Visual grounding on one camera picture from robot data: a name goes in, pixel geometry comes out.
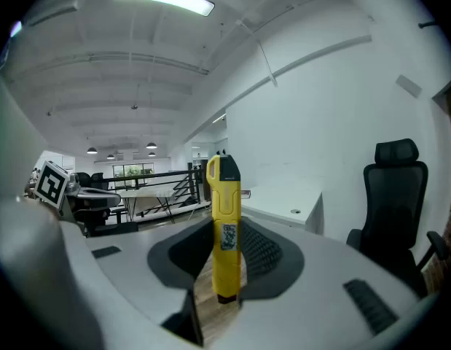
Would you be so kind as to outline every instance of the table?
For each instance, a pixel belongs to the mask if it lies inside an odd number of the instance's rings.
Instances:
[[[244,301],[237,318],[213,343],[212,349],[312,350],[359,346],[374,336],[343,289],[343,284],[352,279],[366,281],[400,318],[409,314],[419,301],[406,284],[343,243],[294,227],[283,227],[282,224],[260,219],[255,221],[293,241],[301,249],[305,259],[303,271],[293,285],[277,298]],[[85,244],[89,250],[108,246],[117,246],[122,250],[97,259],[96,263],[121,296],[149,321],[161,324],[173,313],[181,311],[186,290],[164,286],[150,270],[146,256],[157,242],[195,223],[193,220],[176,227],[162,226],[138,233],[88,238]],[[79,269],[86,271],[91,264],[84,260],[80,250],[72,252],[72,244],[80,243],[79,239],[83,238],[76,232],[77,229],[66,227],[63,227],[63,234],[68,258],[78,278]],[[83,289],[89,285],[97,291],[106,290],[103,285],[98,285],[95,274],[87,276],[87,282],[82,281]],[[130,347],[140,346],[132,343]]]
[[[312,233],[323,232],[322,192],[319,186],[307,182],[252,187],[251,197],[241,200],[241,211],[245,215]]]
[[[125,206],[128,209],[128,214],[130,216],[131,222],[133,221],[133,218],[136,213],[136,201],[138,201],[138,198],[146,199],[153,199],[156,198],[159,202],[160,206],[162,207],[162,210],[165,211],[165,213],[170,216],[170,220],[172,223],[175,223],[175,219],[173,218],[172,212],[170,210],[170,204],[168,203],[168,199],[173,196],[175,193],[175,190],[172,188],[169,184],[160,184],[160,185],[153,185],[150,187],[142,187],[138,190],[123,190],[120,191],[118,194],[125,202]],[[161,198],[164,198],[165,202],[162,203],[160,200]],[[138,201],[138,210],[141,209],[143,211],[146,208],[152,207],[152,202],[147,200]]]

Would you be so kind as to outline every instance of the black railing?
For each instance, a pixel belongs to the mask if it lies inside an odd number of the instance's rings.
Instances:
[[[178,176],[178,175],[186,175],[183,179],[181,180],[172,180],[169,182],[161,182],[161,183],[154,183],[154,184],[149,184],[149,183],[140,183],[140,180],[144,180],[144,179],[154,179],[154,178],[160,178],[160,177],[166,177],[166,176]],[[113,191],[117,191],[117,190],[137,190],[139,188],[142,187],[153,187],[156,185],[164,185],[164,184],[173,184],[173,183],[178,183],[173,190],[175,190],[175,193],[173,194],[175,200],[177,200],[180,197],[184,197],[184,196],[195,196],[197,199],[197,203],[201,202],[201,197],[200,197],[200,191],[199,191],[199,178],[202,177],[203,175],[203,169],[197,169],[197,170],[189,170],[189,171],[171,171],[171,172],[166,172],[166,173],[162,173],[162,174],[147,174],[147,175],[135,175],[135,176],[118,176],[116,178],[106,178],[106,179],[99,179],[99,180],[93,180],[93,183],[116,183],[116,182],[127,182],[127,181],[133,181],[135,182],[134,185],[122,185],[117,187],[116,185],[114,186],[114,188],[110,188],[108,190],[113,190]],[[161,209],[161,206],[158,207],[154,207],[154,208],[150,208],[149,210],[147,210],[147,212],[150,212],[151,210],[155,210],[157,209],[157,211],[159,211],[159,209]]]

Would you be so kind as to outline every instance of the chair backrest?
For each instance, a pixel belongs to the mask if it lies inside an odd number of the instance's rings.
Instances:
[[[99,190],[108,190],[109,188],[109,183],[97,183],[97,181],[102,180],[103,179],[103,173],[102,172],[97,172],[95,174],[93,174],[91,176],[91,187],[92,188],[97,188]]]
[[[417,228],[428,181],[428,167],[416,161],[413,140],[377,144],[375,164],[364,169],[367,216],[362,244],[369,247],[410,249]]]
[[[89,174],[86,174],[85,172],[77,172],[77,174],[79,185],[81,185],[81,187],[91,187],[92,180]]]

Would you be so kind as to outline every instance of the white ceiling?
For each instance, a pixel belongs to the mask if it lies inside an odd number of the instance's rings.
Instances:
[[[153,1],[79,1],[76,12],[24,26],[2,74],[23,110],[38,110],[38,129],[58,117],[103,149],[166,144],[181,105],[246,39],[235,21],[256,30],[301,0],[210,0],[208,17]]]

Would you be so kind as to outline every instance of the wooden surface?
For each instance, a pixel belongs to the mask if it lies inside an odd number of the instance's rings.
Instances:
[[[246,264],[241,256],[241,286],[246,285]],[[228,328],[240,310],[238,302],[222,305],[212,289],[212,254],[195,282],[195,304],[203,331],[204,347],[208,348]]]

